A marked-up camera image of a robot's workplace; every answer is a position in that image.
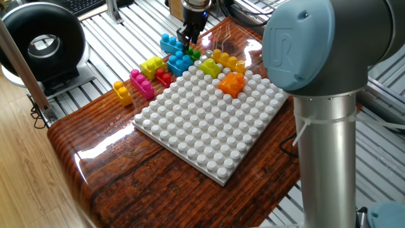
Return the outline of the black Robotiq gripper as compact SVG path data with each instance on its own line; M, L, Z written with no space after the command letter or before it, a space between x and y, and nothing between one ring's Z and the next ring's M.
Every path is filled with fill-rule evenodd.
M190 40L193 44L197 44L198 37L208 21L208 14L206 11L192 11L185 8L183 16L184 26L177 29L178 40L182 44L188 44Z

